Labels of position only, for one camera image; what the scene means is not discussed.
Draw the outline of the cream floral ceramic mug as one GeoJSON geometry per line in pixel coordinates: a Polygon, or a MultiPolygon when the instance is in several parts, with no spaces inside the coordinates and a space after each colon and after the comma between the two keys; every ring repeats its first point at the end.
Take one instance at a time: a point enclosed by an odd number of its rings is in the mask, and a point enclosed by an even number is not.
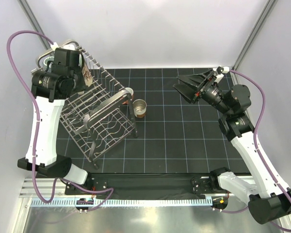
{"type": "Polygon", "coordinates": [[[76,91],[79,95],[85,93],[86,87],[89,87],[93,83],[91,72],[85,62],[84,56],[79,54],[79,65],[77,68],[76,77],[76,91]]]}

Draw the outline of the teal ceramic cup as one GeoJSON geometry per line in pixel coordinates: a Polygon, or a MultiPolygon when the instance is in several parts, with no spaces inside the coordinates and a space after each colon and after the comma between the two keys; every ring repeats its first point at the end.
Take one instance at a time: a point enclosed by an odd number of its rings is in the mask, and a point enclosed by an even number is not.
{"type": "Polygon", "coordinates": [[[46,72],[51,72],[51,66],[54,61],[54,56],[46,57],[42,62],[42,70],[46,72]]]}

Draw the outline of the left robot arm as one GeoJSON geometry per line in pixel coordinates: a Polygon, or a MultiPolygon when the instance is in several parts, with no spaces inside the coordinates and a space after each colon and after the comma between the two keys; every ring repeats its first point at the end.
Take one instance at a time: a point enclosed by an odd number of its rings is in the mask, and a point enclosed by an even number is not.
{"type": "Polygon", "coordinates": [[[93,182],[88,172],[77,167],[72,160],[56,151],[56,138],[65,101],[74,93],[86,88],[82,69],[84,58],[77,50],[56,48],[50,69],[32,74],[31,93],[38,105],[33,115],[40,116],[39,130],[32,127],[26,156],[17,162],[18,168],[32,171],[47,178],[63,178],[76,183],[76,189],[89,194],[93,182]]]}

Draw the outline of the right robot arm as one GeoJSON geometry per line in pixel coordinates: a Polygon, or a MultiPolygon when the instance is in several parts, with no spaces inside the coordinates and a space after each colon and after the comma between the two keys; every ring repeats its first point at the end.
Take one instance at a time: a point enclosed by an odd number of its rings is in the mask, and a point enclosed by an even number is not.
{"type": "Polygon", "coordinates": [[[194,191],[199,193],[205,187],[215,193],[234,194],[257,223],[274,223],[291,214],[291,188],[272,165],[258,140],[258,126],[246,114],[251,105],[249,88],[237,84],[223,92],[219,87],[229,72],[228,67],[217,67],[200,74],[179,75],[174,89],[188,103],[204,100],[221,113],[220,130],[244,160],[255,183],[249,184],[222,167],[211,171],[207,181],[194,181],[194,191]]]}

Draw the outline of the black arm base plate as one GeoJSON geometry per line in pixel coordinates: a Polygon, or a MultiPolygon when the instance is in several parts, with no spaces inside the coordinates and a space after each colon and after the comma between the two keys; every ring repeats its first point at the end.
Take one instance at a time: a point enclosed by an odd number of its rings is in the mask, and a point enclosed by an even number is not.
{"type": "Polygon", "coordinates": [[[112,199],[180,200],[225,196],[227,191],[212,184],[208,173],[92,173],[92,187],[113,188],[112,199]]]}

